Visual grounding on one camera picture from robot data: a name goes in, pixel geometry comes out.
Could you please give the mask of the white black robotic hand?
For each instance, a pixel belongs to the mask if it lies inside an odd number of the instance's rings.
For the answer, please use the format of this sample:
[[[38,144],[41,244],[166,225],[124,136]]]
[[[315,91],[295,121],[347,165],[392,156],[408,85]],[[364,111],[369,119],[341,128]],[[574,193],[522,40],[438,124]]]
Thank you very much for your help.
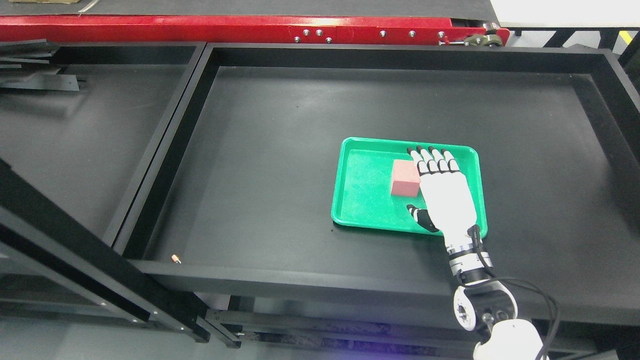
[[[449,253],[470,248],[469,234],[477,223],[477,212],[467,178],[454,155],[434,146],[407,148],[419,175],[425,208],[409,203],[407,210],[420,227],[441,232]]]

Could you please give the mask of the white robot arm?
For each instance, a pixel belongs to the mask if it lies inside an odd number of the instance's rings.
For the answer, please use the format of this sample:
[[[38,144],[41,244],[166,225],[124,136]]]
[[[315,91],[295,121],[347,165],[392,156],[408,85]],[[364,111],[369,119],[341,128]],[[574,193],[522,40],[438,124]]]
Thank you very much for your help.
[[[519,317],[514,294],[493,271],[480,227],[467,230],[469,242],[449,255],[457,287],[453,312],[465,331],[478,336],[473,360],[548,360],[548,345],[531,321]]]

